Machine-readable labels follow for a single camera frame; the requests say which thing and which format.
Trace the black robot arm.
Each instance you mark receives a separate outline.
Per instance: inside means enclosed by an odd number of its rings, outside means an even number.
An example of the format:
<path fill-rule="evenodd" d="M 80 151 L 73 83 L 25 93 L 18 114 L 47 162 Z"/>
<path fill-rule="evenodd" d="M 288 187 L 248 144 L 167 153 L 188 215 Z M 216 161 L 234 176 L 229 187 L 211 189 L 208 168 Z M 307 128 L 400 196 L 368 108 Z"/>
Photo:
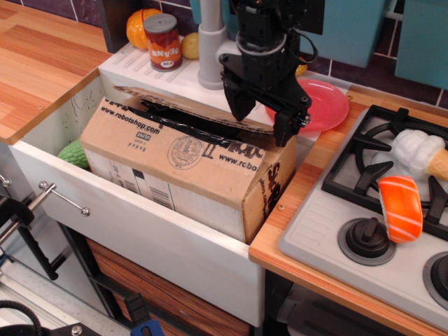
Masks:
<path fill-rule="evenodd" d="M 303 32 L 322 34 L 324 1 L 236 1 L 239 30 L 238 55 L 223 53 L 222 79 L 233 116 L 241 121 L 255 104 L 275 112 L 274 138 L 285 146 L 310 121 L 312 99 L 297 82 L 299 65 L 310 59 L 300 55 Z"/>

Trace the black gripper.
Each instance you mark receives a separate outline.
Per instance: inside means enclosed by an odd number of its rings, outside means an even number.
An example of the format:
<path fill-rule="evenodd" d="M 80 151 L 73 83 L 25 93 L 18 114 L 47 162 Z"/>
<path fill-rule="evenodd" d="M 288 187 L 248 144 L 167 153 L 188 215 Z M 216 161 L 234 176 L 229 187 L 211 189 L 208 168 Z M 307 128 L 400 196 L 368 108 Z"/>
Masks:
<path fill-rule="evenodd" d="M 225 97 L 234 118 L 242 121 L 257 102 L 271 108 L 276 145 L 284 147 L 299 129 L 309 123 L 309 96 L 298 86 L 299 102 L 285 98 L 284 85 L 297 85 L 295 70 L 309 60 L 300 57 L 302 34 L 282 34 L 272 45 L 256 45 L 237 37 L 240 55 L 222 54 L 222 79 Z"/>

